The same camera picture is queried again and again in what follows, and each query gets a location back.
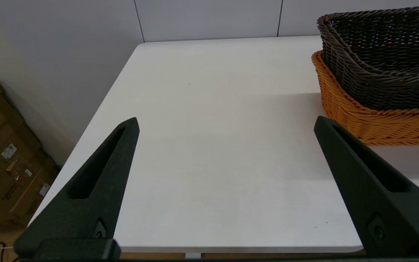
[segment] screw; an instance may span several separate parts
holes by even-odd
[[[375,226],[374,227],[374,234],[379,238],[379,239],[383,239],[384,238],[384,231],[380,226]]]

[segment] orange wicker basket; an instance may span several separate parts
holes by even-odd
[[[360,105],[341,88],[324,64],[322,53],[314,53],[311,59],[318,74],[321,103],[329,118],[365,144],[419,144],[419,109],[377,111]]]

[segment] dark brown wicker basket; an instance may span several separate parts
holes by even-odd
[[[342,88],[375,110],[419,108],[419,7],[318,19],[323,59]]]

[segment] floor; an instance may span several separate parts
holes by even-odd
[[[18,229],[0,229],[0,241],[5,242],[7,247],[11,247],[14,241],[24,231]],[[202,259],[273,259],[273,258],[320,258],[337,257],[343,254],[333,253],[309,253],[309,254],[283,254],[283,253],[203,253]],[[348,255],[363,256],[364,251],[349,253]],[[12,262],[17,255],[13,249],[5,249],[3,262]],[[122,253],[122,259],[143,259],[143,260],[176,260],[185,259],[184,253]]]

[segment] woven basket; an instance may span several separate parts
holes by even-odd
[[[316,67],[321,103],[327,116],[365,144],[419,144],[419,109],[377,111],[366,108],[342,90],[323,62],[322,51],[311,59]]]
[[[344,90],[376,110],[419,108],[419,7],[318,19],[323,57]]]

